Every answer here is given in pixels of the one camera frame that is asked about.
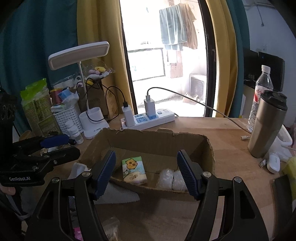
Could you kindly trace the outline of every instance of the black lid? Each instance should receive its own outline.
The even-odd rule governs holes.
[[[287,96],[282,93],[266,90],[261,94],[261,99],[280,110],[288,109],[286,105]]]

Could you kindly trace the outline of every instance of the cardboard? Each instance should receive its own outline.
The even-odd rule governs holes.
[[[193,200],[188,192],[163,191],[156,189],[159,173],[163,169],[177,170],[177,152],[184,149],[192,161],[204,171],[214,173],[214,157],[206,136],[192,133],[173,133],[171,130],[158,131],[103,129],[82,154],[80,162],[92,167],[111,149],[116,153],[116,165],[111,182],[140,194],[157,195],[173,200]],[[123,181],[122,163],[126,158],[141,156],[148,182],[133,185]]]
[[[101,88],[102,86],[100,86],[100,89],[98,85],[95,85],[95,88],[91,88],[90,86],[87,86],[87,97],[89,100],[89,108],[94,108],[94,107],[100,107],[103,116],[107,117],[108,114],[108,109],[107,109],[107,105],[106,105],[106,100],[105,100],[105,93],[103,91],[103,89]],[[86,111],[86,98],[85,98],[85,92],[83,87],[79,87],[77,89],[80,99],[78,100],[78,105],[79,105],[79,109],[81,110],[81,112]]]

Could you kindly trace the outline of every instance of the human hand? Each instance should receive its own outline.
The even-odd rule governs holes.
[[[14,187],[4,187],[0,184],[0,190],[8,195],[15,195],[15,188]]]

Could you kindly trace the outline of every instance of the metal screw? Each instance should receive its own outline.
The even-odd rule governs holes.
[[[88,177],[91,173],[89,171],[85,171],[82,173],[83,177]]]
[[[240,177],[235,177],[234,180],[237,182],[237,183],[241,183],[242,182],[242,179]]]
[[[210,177],[212,174],[210,172],[203,172],[202,173],[205,177]]]
[[[52,179],[52,183],[58,183],[59,182],[59,178],[58,177],[54,177],[53,179]]]

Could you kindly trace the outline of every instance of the small can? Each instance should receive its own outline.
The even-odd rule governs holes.
[[[63,91],[62,88],[53,89],[50,91],[50,96],[52,98],[52,105],[57,105],[62,103],[62,99],[58,96],[59,93]]]

